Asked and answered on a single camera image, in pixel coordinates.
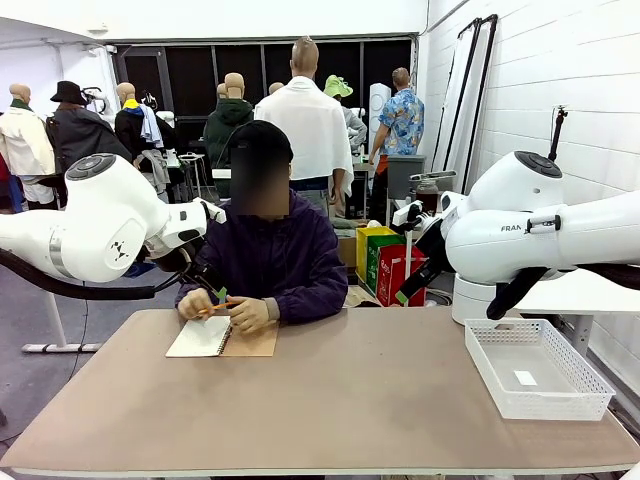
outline black cap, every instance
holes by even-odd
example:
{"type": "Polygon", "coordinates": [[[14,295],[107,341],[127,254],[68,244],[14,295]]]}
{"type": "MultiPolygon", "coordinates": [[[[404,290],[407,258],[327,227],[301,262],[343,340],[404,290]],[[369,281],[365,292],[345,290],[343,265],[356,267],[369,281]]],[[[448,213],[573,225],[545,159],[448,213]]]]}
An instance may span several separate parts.
{"type": "Polygon", "coordinates": [[[87,105],[87,100],[82,96],[80,86],[77,83],[62,80],[58,82],[58,91],[51,97],[52,102],[67,102],[75,105],[87,105]]]}
{"type": "Polygon", "coordinates": [[[234,149],[247,149],[253,155],[243,155],[243,160],[264,163],[291,163],[291,143],[282,130],[264,120],[251,120],[229,137],[227,147],[233,161],[234,149]]]}

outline wooden tabletop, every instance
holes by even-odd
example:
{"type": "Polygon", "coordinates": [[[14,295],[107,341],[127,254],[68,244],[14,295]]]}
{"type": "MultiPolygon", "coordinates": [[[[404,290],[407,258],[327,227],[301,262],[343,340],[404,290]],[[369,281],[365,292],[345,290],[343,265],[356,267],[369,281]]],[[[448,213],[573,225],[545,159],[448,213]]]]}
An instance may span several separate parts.
{"type": "Polygon", "coordinates": [[[448,308],[351,308],[280,329],[266,358],[165,358],[140,311],[0,466],[49,475],[491,474],[622,470],[618,422],[503,420],[448,308]]]}

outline white table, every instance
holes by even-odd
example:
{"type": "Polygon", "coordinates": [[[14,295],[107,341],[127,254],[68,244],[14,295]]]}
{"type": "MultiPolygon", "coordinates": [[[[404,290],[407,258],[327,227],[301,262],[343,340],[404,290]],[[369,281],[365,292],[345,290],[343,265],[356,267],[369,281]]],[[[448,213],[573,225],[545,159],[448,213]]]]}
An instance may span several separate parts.
{"type": "Polygon", "coordinates": [[[536,283],[516,308],[522,313],[575,316],[573,346],[585,355],[593,316],[640,313],[640,291],[578,269],[555,280],[536,283]]]}

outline table leg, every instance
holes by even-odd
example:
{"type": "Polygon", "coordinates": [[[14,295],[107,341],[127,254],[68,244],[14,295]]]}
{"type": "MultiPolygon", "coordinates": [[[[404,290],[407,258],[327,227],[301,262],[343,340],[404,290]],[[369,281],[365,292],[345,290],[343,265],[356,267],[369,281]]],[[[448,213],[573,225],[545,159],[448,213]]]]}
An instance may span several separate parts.
{"type": "Polygon", "coordinates": [[[589,349],[589,337],[593,327],[593,315],[576,315],[573,327],[573,338],[571,344],[583,357],[587,356],[589,349]]]}

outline white plastic basket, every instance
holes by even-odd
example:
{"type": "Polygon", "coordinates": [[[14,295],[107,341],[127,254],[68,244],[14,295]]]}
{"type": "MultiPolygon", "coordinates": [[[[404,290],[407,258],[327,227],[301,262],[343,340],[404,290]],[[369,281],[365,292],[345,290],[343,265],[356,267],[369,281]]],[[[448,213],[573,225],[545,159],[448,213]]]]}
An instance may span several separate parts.
{"type": "Polygon", "coordinates": [[[466,320],[465,344],[504,418],[598,421],[615,394],[547,320],[466,320]]]}

